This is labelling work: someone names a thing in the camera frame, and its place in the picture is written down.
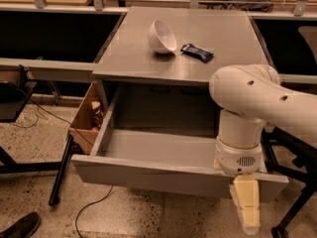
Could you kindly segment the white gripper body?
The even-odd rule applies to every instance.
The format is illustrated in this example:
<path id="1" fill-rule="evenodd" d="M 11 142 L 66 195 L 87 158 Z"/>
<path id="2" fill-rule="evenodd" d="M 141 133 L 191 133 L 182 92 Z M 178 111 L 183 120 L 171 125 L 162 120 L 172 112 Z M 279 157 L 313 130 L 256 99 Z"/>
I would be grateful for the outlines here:
<path id="1" fill-rule="evenodd" d="M 228 176 L 253 174 L 260 167 L 262 146 L 250 149 L 234 148 L 216 138 L 215 160 Z"/>

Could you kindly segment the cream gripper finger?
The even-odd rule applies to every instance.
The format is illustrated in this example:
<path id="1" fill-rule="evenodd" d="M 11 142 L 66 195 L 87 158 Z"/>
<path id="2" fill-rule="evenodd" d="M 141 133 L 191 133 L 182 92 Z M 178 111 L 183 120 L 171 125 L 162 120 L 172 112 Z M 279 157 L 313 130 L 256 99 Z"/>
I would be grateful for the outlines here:
<path id="1" fill-rule="evenodd" d="M 256 235 L 261 227 L 258 181 L 253 175 L 238 175 L 229 185 L 229 191 L 236 205 L 243 231 L 247 235 Z"/>

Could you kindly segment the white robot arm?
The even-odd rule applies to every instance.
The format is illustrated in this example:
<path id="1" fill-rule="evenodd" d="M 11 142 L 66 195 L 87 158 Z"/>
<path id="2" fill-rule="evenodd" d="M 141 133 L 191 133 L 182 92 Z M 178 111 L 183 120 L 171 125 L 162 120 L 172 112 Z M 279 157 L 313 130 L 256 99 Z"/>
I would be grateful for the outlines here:
<path id="1" fill-rule="evenodd" d="M 271 229 L 273 238 L 288 238 L 285 227 L 316 191 L 317 96 L 280 85 L 278 73 L 265 64 L 230 65 L 218 69 L 209 81 L 212 99 L 222 108 L 216 138 L 215 164 L 234 178 L 230 193 L 244 231 L 260 228 L 260 189 L 255 179 L 263 151 L 270 151 L 267 124 L 276 140 L 291 151 L 293 163 L 305 173 L 269 167 L 305 183 L 301 195 L 281 222 Z"/>

